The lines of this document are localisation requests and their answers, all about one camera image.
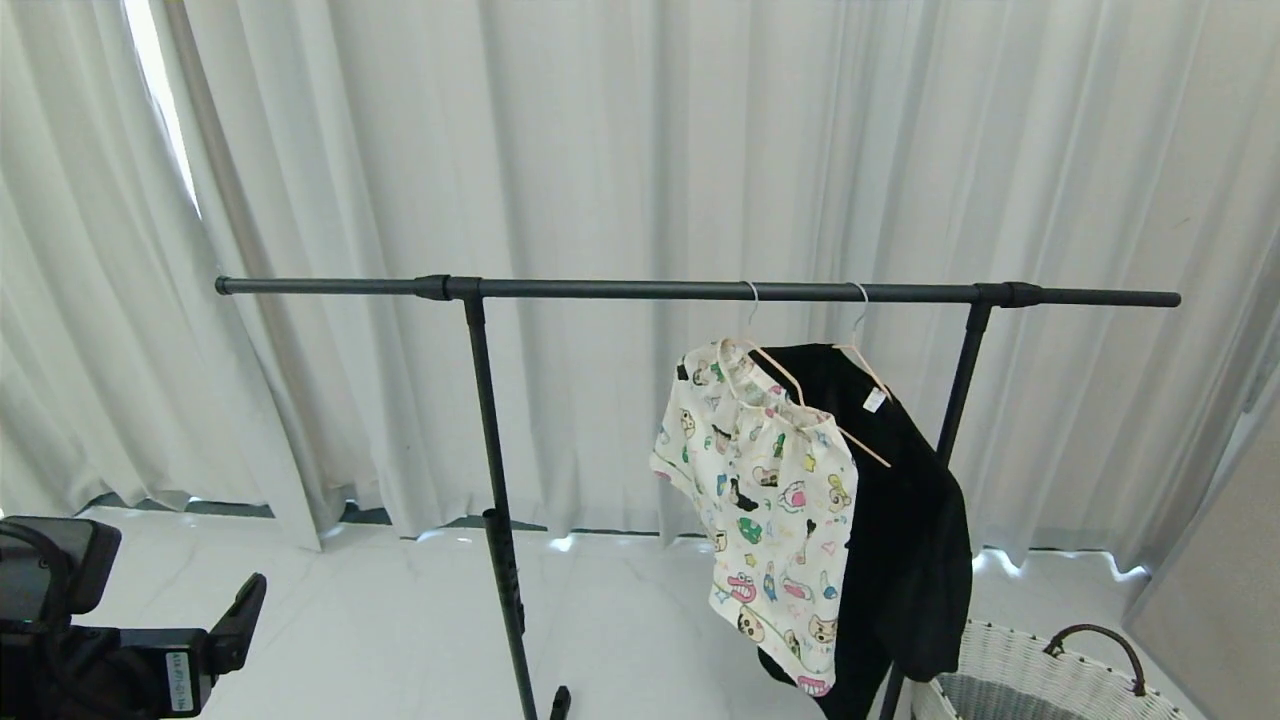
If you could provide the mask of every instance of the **black camera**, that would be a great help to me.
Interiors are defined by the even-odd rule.
[[[102,600],[119,547],[120,530],[95,520],[0,519],[0,720],[195,717],[244,666],[259,573],[207,632],[72,625]]]

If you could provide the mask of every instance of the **cartoon print shirt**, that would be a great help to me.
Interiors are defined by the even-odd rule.
[[[723,340],[677,365],[649,464],[716,544],[712,607],[797,687],[826,694],[858,489],[835,419],[792,402]]]

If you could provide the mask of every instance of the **garment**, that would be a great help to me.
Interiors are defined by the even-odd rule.
[[[964,496],[901,405],[864,402],[877,384],[829,345],[765,350],[800,383],[805,402],[884,457],[852,446],[859,469],[836,634],[836,678],[818,698],[827,717],[865,717],[890,661],[927,682],[959,664],[973,565]],[[794,392],[768,363],[760,369]],[[765,655],[769,674],[788,682]]]
[[[712,607],[812,696],[835,683],[858,471],[828,413],[792,402],[721,341],[676,366],[650,457],[716,543]]]

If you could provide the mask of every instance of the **white label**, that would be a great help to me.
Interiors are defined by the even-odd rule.
[[[878,387],[873,387],[872,393],[867,396],[867,402],[863,402],[863,409],[868,413],[874,413],[879,410],[879,406],[884,402],[886,397],[888,396],[884,395],[884,391]]]
[[[191,697],[191,664],[186,652],[164,653],[165,669],[169,670],[169,707],[174,712],[191,712],[196,701]]]

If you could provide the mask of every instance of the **white curtain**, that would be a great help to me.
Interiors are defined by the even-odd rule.
[[[268,502],[319,548],[122,8],[0,5],[0,507]]]
[[[155,8],[228,274],[1185,293],[1179,310],[996,311],[952,466],[974,543],[1015,560],[1050,544],[1157,562],[1239,414],[1268,327],[1247,319],[1275,313],[1260,279],[1280,223],[1275,4]],[[488,506],[460,306],[223,304],[316,527],[347,496],[403,536]],[[488,309],[513,516],[557,532],[695,529],[645,471],[672,363],[726,334],[841,341],[858,313]],[[931,437],[964,314],[876,306],[861,337]]]

